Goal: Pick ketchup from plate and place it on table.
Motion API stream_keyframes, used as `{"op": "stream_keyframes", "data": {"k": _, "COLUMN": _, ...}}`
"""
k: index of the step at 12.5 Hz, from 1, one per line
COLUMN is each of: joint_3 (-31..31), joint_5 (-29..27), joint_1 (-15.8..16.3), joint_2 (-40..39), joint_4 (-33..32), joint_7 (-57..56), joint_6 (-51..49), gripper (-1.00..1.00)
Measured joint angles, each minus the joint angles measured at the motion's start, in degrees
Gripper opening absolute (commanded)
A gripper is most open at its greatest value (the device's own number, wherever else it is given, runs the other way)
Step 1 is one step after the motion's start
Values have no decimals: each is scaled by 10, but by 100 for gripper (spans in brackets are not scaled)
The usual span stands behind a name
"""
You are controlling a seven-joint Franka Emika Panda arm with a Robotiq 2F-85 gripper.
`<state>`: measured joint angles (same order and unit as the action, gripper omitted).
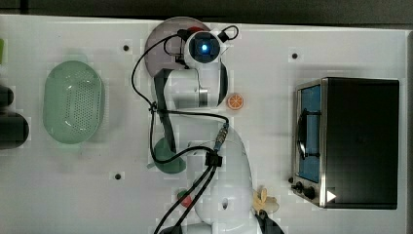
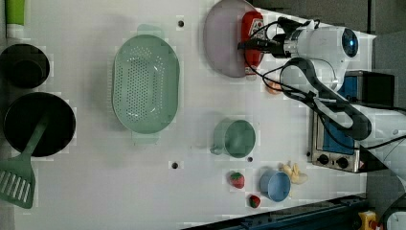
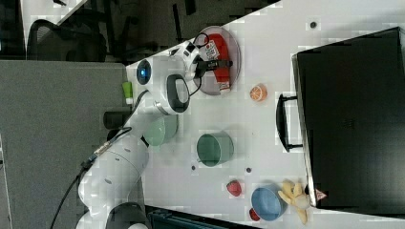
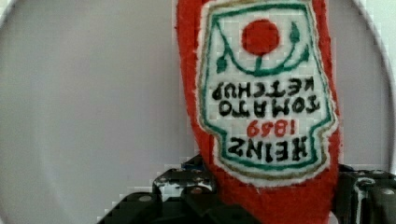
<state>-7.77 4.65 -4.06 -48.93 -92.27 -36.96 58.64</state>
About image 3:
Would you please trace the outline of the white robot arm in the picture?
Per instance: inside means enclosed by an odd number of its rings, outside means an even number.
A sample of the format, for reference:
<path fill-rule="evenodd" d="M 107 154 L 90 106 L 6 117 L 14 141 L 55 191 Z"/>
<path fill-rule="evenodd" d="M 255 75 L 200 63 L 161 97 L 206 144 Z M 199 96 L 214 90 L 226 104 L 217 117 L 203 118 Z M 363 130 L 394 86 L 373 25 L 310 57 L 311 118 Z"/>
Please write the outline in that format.
<path fill-rule="evenodd" d="M 113 214 L 129 203 L 133 186 L 148 163 L 148 146 L 141 138 L 149 126 L 163 116 L 184 113 L 192 93 L 188 83 L 207 72 L 226 69 L 235 72 L 239 59 L 206 53 L 207 46 L 185 42 L 167 55 L 139 61 L 136 82 L 145 87 L 139 94 L 123 127 L 82 163 L 77 191 L 88 208 L 75 229 L 111 229 Z"/>

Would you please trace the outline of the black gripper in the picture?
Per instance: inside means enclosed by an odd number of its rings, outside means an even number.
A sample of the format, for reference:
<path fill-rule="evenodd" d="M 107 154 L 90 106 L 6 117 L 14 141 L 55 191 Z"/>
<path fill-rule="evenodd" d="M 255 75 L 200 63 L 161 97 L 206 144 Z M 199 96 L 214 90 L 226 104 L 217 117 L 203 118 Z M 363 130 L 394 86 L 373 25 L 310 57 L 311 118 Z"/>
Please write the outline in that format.
<path fill-rule="evenodd" d="M 196 66 L 195 76 L 201 78 L 207 71 L 214 71 L 218 68 L 231 68 L 232 66 L 233 61 L 231 60 L 199 60 Z"/>

